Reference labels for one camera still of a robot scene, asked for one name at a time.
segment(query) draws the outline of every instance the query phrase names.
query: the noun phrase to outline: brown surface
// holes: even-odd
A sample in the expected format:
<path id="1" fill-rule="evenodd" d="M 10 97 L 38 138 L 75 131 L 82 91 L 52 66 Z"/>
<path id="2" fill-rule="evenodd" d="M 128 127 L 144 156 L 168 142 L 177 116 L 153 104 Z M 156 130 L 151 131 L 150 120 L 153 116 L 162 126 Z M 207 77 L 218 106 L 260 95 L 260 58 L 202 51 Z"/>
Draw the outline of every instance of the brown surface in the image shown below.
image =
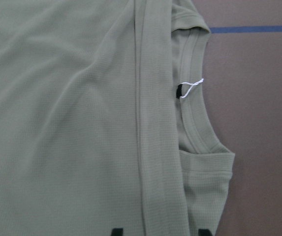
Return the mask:
<path id="1" fill-rule="evenodd" d="M 282 25 L 282 1 L 194 5 L 209 27 Z M 215 133 L 236 153 L 216 236 L 282 236 L 282 32 L 214 33 L 203 78 Z"/>

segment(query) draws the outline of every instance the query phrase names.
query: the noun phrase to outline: green fabric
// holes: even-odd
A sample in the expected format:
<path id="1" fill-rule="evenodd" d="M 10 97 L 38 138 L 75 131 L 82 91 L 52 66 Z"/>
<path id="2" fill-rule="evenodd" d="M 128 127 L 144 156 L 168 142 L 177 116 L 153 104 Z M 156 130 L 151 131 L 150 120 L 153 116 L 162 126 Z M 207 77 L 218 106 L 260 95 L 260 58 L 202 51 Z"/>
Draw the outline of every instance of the green fabric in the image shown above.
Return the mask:
<path id="1" fill-rule="evenodd" d="M 210 35 L 190 0 L 0 0 L 0 236 L 215 235 L 235 154 L 176 98 Z"/>

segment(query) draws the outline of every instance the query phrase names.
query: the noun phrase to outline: black tag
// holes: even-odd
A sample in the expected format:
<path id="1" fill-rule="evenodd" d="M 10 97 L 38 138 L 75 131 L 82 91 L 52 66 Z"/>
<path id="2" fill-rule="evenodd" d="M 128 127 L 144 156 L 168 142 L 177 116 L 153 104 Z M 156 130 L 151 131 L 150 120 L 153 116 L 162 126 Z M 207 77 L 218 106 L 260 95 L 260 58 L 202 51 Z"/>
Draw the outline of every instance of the black tag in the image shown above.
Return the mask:
<path id="1" fill-rule="evenodd" d="M 123 236 L 123 228 L 114 228 L 112 229 L 111 235 L 110 236 Z"/>
<path id="2" fill-rule="evenodd" d="M 199 236 L 213 236 L 208 229 L 199 229 Z"/>
<path id="3" fill-rule="evenodd" d="M 182 89 L 182 84 L 179 84 L 176 92 L 176 98 L 180 98 L 180 96 L 182 96 L 181 89 Z"/>

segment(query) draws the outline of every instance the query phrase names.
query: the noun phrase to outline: blue line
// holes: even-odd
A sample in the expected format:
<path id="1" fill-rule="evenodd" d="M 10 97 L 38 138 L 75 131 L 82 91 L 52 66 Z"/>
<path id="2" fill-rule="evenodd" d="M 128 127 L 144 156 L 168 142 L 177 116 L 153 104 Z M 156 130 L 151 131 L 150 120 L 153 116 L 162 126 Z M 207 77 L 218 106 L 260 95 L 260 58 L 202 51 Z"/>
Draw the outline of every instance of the blue line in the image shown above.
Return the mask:
<path id="1" fill-rule="evenodd" d="M 282 32 L 282 26 L 210 27 L 212 33 Z"/>

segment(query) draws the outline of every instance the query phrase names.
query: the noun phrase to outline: white string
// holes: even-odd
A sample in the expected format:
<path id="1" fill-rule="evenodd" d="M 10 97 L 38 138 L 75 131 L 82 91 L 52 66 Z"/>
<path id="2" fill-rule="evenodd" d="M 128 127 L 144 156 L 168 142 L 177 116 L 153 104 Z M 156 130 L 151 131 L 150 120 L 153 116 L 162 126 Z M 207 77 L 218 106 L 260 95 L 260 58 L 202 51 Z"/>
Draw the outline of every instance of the white string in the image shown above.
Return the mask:
<path id="1" fill-rule="evenodd" d="M 191 87 L 189 88 L 189 90 L 187 91 L 187 93 L 186 93 L 184 96 L 180 96 L 180 97 L 181 97 L 181 98 L 185 98 L 185 97 L 189 94 L 189 92 L 191 91 L 191 89 L 193 88 L 193 86 L 198 85 L 199 83 L 203 82 L 203 80 L 204 80 L 204 79 L 202 78 L 200 81 L 195 82 L 194 84 L 191 84 L 191 83 L 188 83 L 188 82 L 183 82 L 183 83 L 181 83 L 181 84 L 191 85 Z"/>

